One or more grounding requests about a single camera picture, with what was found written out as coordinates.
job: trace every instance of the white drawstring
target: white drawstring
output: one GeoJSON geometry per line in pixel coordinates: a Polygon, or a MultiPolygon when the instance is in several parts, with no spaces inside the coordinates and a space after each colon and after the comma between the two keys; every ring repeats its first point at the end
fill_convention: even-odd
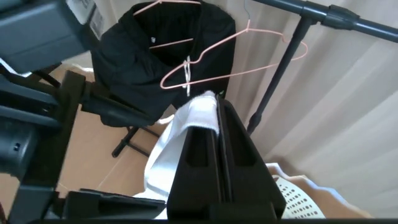
{"type": "MultiPolygon", "coordinates": [[[[191,62],[191,58],[188,56],[187,59],[184,60],[185,81],[187,81],[187,83],[191,81],[191,64],[189,62],[191,62]]],[[[189,97],[191,95],[191,85],[184,85],[182,88],[187,89],[187,97],[189,97]]]]}

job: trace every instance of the metal hook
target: metal hook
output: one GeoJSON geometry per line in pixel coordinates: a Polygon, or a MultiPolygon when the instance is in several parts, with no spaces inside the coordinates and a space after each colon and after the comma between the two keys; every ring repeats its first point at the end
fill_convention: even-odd
{"type": "Polygon", "coordinates": [[[249,18],[249,20],[250,20],[250,12],[249,12],[248,9],[247,9],[247,1],[248,1],[248,0],[244,0],[243,8],[244,8],[244,10],[247,12],[248,18],[249,18]]]}

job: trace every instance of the brown floor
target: brown floor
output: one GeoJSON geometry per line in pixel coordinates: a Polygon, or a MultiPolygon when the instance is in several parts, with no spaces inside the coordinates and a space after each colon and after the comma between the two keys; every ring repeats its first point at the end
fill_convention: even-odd
{"type": "MultiPolygon", "coordinates": [[[[63,65],[53,75],[62,79],[66,68],[63,65]]],[[[88,80],[93,79],[92,73],[83,74],[88,80]]],[[[155,125],[149,129],[161,134],[164,128],[155,125]]],[[[111,156],[112,150],[126,133],[126,128],[104,126],[99,116],[79,111],[58,182],[57,190],[61,195],[80,188],[124,195],[142,192],[147,158],[129,147],[118,158],[111,156]]],[[[156,137],[143,130],[132,139],[132,143],[147,152],[152,150],[156,141],[156,137]]],[[[18,185],[17,179],[0,174],[0,202],[6,214],[9,213],[18,185]]]]}

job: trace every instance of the black clothing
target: black clothing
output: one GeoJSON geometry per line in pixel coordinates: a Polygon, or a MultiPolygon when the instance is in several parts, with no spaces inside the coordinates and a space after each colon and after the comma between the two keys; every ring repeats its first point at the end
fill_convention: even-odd
{"type": "MultiPolygon", "coordinates": [[[[178,108],[206,90],[216,94],[226,91],[228,79],[192,85],[190,97],[186,89],[163,90],[159,86],[161,79],[188,56],[195,61],[207,47],[236,32],[229,14],[200,2],[201,5],[163,2],[133,16],[151,2],[136,4],[103,34],[99,47],[91,52],[96,82],[149,114],[153,120],[148,121],[148,125],[157,121],[171,104],[178,108]],[[189,38],[194,40],[149,49],[189,38]]],[[[191,81],[230,74],[234,48],[233,39],[206,53],[199,63],[191,64],[191,81]]],[[[183,68],[166,80],[165,86],[180,83],[185,83],[183,68]]],[[[116,124],[106,118],[101,120],[109,126],[134,126],[116,124]]]]}

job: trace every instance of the beige curtain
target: beige curtain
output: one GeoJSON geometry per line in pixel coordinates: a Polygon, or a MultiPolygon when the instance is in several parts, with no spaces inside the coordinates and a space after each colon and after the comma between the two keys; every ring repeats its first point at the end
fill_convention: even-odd
{"type": "MultiPolygon", "coordinates": [[[[396,0],[312,0],[347,7],[362,18],[398,27],[396,0]]],[[[133,4],[97,0],[108,28],[133,4]]],[[[248,16],[241,0],[208,1],[228,11],[237,30],[248,16]]],[[[248,1],[252,26],[290,37],[299,16],[248,1]]],[[[311,27],[308,55],[292,62],[252,135],[267,162],[333,187],[375,217],[398,217],[398,45],[354,31],[311,27]]],[[[272,34],[238,38],[234,71],[278,62],[286,48],[272,34]]],[[[297,54],[302,54],[301,47],[297,54]]],[[[87,55],[73,58],[90,66],[87,55]]],[[[256,110],[276,68],[236,77],[227,97],[243,123],[256,110]]]]}

